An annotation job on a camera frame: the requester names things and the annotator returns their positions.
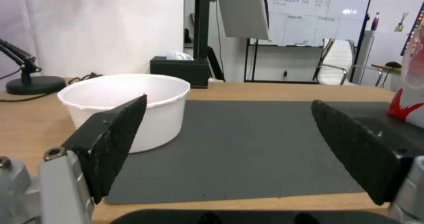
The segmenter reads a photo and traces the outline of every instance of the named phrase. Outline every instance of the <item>black box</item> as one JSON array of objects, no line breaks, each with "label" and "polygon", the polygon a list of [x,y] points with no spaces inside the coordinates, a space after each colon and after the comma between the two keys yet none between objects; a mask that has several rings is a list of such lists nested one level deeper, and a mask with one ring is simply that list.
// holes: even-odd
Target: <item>black box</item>
[{"label": "black box", "polygon": [[207,61],[167,60],[160,56],[150,60],[150,73],[184,79],[192,88],[207,88],[210,77]]}]

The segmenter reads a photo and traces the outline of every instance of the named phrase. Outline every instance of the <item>wall outlet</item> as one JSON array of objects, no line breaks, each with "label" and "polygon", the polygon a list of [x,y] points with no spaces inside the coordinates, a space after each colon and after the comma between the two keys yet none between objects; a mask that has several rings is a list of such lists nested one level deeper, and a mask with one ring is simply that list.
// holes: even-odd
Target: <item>wall outlet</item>
[{"label": "wall outlet", "polygon": [[287,72],[287,70],[284,70],[284,72],[281,73],[281,79],[283,81],[287,81],[287,76],[288,76],[288,72]]}]

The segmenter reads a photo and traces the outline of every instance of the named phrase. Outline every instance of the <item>metal bracket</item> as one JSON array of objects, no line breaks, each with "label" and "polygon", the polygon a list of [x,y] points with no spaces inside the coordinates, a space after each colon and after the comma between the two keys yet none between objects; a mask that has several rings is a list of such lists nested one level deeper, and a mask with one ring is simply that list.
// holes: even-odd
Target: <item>metal bracket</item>
[{"label": "metal bracket", "polygon": [[91,223],[94,204],[77,156],[56,147],[44,160],[31,178],[23,162],[1,157],[0,223]]},{"label": "metal bracket", "polygon": [[424,220],[424,156],[415,158],[408,176],[389,207],[389,215],[404,224]]}]

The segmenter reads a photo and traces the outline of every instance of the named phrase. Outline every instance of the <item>computer mouse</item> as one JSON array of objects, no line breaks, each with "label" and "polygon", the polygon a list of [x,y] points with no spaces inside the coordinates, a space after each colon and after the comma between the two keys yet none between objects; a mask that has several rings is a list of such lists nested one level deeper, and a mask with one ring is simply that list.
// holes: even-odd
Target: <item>computer mouse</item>
[{"label": "computer mouse", "polygon": [[397,62],[388,62],[388,63],[386,63],[386,66],[393,67],[393,68],[401,68],[402,67],[402,65],[397,63]]}]

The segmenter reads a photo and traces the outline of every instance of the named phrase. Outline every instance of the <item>desk lamp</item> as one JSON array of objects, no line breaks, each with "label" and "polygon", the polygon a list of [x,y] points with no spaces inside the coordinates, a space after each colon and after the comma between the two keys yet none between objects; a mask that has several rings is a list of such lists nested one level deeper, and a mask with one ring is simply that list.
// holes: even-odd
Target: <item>desk lamp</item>
[{"label": "desk lamp", "polygon": [[22,72],[21,79],[14,79],[6,83],[8,93],[16,95],[49,94],[60,91],[66,86],[65,80],[60,77],[31,77],[31,73],[38,73],[41,68],[35,65],[36,58],[33,55],[17,46],[0,39],[0,51],[18,64]]}]

